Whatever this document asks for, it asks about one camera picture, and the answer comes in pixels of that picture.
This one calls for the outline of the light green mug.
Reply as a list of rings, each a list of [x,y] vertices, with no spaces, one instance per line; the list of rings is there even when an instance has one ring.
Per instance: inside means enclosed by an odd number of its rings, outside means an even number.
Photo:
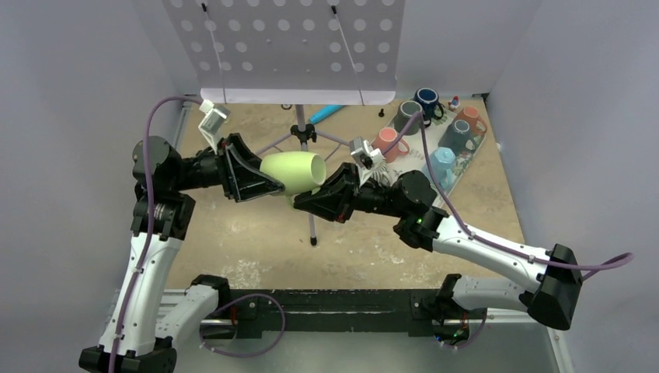
[[[293,151],[263,158],[260,171],[284,185],[282,196],[294,196],[319,189],[326,180],[326,164],[313,152]]]

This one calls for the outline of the salmon pink mug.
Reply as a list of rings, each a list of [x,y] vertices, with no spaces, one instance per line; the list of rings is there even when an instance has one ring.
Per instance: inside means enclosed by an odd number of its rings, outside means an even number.
[[[379,149],[387,163],[394,162],[401,156],[408,155],[409,145],[403,140],[396,141],[399,133],[391,127],[382,128],[371,143],[372,147]]]

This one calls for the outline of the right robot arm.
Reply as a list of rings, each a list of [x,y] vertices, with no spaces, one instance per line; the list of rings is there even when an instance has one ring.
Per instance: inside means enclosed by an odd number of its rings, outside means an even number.
[[[409,247],[456,256],[505,278],[490,285],[485,295],[485,286],[477,280],[460,277],[436,296],[444,315],[463,309],[513,309],[552,329],[571,327],[584,282],[572,249],[560,244],[552,249],[521,245],[512,253],[512,241],[463,228],[455,216],[433,205],[436,196],[418,170],[383,186],[373,179],[361,183],[356,165],[345,162],[316,192],[295,197],[293,206],[338,223],[355,211],[398,218],[393,231]]]

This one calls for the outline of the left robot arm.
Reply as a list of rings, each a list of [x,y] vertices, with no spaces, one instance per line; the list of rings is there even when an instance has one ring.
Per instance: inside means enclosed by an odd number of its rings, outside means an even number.
[[[229,313],[232,297],[226,279],[200,275],[190,294],[165,319],[162,296],[176,255],[187,236],[195,200],[190,190],[220,186],[243,202],[272,195],[283,184],[260,171],[260,158],[239,134],[184,158],[164,138],[151,136],[133,150],[136,203],[131,222],[131,252],[117,305],[97,345],[80,353],[89,372],[171,372],[176,345],[209,314]]]

